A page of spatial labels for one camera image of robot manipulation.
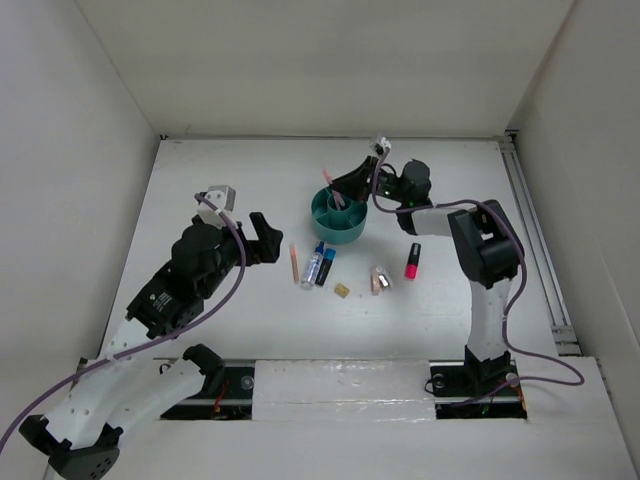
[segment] white table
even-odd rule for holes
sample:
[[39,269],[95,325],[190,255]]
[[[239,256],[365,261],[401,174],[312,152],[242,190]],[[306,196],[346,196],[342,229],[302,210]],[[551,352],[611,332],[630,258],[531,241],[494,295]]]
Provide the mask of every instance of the white table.
[[[126,306],[169,258],[171,245],[195,214],[193,194],[209,185],[237,190],[235,218],[262,211],[283,230],[280,261],[247,270],[237,296],[207,323],[172,342],[170,355],[204,342],[226,358],[250,359],[459,359],[470,326],[470,289],[450,239],[411,237],[395,215],[369,205],[367,225],[353,244],[338,247],[324,288],[303,291],[292,282],[289,242],[298,247],[300,268],[315,246],[310,202],[325,186],[321,166],[338,177],[370,153],[367,140],[166,140],[151,175],[106,337],[115,332]],[[389,162],[410,158],[432,172],[432,199],[499,200],[525,243],[531,272],[527,290],[510,319],[513,342],[555,354],[549,309],[518,216],[496,142],[396,140]],[[247,229],[247,236],[255,234]],[[403,279],[409,247],[422,244],[419,278]],[[378,297],[369,272],[386,267],[395,287]],[[232,272],[207,302],[212,306],[233,283]],[[342,299],[336,282],[351,289]]]
[[[469,286],[450,241],[420,238],[419,280],[405,282],[402,272],[415,238],[398,228],[393,215],[371,209],[363,236],[338,249],[327,288],[306,292],[293,285],[286,245],[294,241],[303,256],[315,243],[309,201],[323,187],[320,165],[338,176],[367,153],[365,140],[163,142],[107,337],[189,224],[192,194],[228,183],[238,191],[236,219],[260,210],[285,232],[282,259],[251,267],[237,297],[192,335],[173,342],[170,354],[203,342],[227,358],[389,360],[260,361],[254,420],[156,422],[125,444],[107,478],[635,478],[590,358],[569,359],[585,375],[584,386],[524,385],[528,421],[435,420],[433,398],[422,391],[426,359],[460,358],[470,319]],[[394,142],[391,161],[401,166],[409,157],[432,168],[436,201],[471,197],[502,203],[525,243],[531,271],[510,319],[513,342],[555,354],[549,310],[497,145]],[[396,286],[372,297],[368,271],[376,263],[396,278]],[[337,281],[351,288],[347,299],[332,292]],[[516,360],[523,374],[571,378],[549,362]]]

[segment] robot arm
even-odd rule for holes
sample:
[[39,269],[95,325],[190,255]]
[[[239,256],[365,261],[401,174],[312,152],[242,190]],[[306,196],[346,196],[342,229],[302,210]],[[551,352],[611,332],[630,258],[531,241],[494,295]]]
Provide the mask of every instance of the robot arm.
[[[379,137],[372,149],[376,156],[367,157],[356,170],[334,179],[332,187],[359,201],[367,201],[375,190],[376,195],[400,203],[395,213],[400,228],[408,234],[452,238],[460,267],[471,284],[471,331],[464,366],[448,370],[446,379],[438,371],[441,388],[434,392],[437,396],[468,397],[487,393],[514,368],[502,338],[502,322],[511,281],[520,265],[515,247],[493,217],[476,207],[433,208],[430,170],[423,162],[411,160],[398,175],[394,168],[385,169],[386,165],[379,168],[391,151],[389,141]],[[511,229],[496,200],[484,205]]]
[[[230,218],[233,189],[211,187],[201,195]],[[182,359],[141,390],[136,380],[149,360],[162,355],[167,343],[122,358],[118,355],[150,340],[175,337],[204,311],[204,301],[238,265],[240,250],[233,234],[219,212],[204,207],[198,208],[193,224],[173,245],[171,259],[127,307],[126,318],[96,360],[109,363],[82,376],[51,411],[32,415],[20,426],[23,437],[49,457],[49,464],[62,478],[102,478],[117,460],[125,436],[130,437],[180,400],[220,386],[224,361],[204,345],[188,348]],[[258,240],[248,241],[241,224],[236,229],[246,266],[274,263],[282,232],[272,229],[261,213],[251,213],[249,218]]]

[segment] white wall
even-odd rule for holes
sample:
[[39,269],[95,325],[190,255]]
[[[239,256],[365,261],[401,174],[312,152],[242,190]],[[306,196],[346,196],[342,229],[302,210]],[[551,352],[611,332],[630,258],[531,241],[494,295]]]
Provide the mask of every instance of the white wall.
[[73,0],[0,3],[0,361],[97,352],[157,141]]
[[157,132],[493,136],[573,0],[77,0]]
[[640,466],[640,2],[582,0],[517,146],[572,322]]

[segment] teal cup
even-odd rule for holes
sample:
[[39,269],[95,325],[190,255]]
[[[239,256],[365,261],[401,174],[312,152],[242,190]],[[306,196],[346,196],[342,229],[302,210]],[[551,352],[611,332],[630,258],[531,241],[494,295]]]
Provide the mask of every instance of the teal cup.
[[323,188],[311,201],[313,230],[320,240],[332,245],[344,245],[357,239],[364,230],[367,204],[353,202],[342,195],[345,206],[336,208],[330,188]]

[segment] clear plastic tube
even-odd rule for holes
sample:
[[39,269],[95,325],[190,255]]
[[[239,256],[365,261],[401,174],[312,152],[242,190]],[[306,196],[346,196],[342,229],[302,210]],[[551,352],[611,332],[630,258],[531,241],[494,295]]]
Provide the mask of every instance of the clear plastic tube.
[[300,279],[300,284],[305,290],[310,290],[311,288],[313,288],[313,284],[315,283],[316,277],[318,276],[318,271],[320,271],[320,264],[322,263],[323,254],[324,242],[320,242],[313,252],[313,255],[311,255],[309,263],[307,264],[307,268],[304,271],[304,275]]

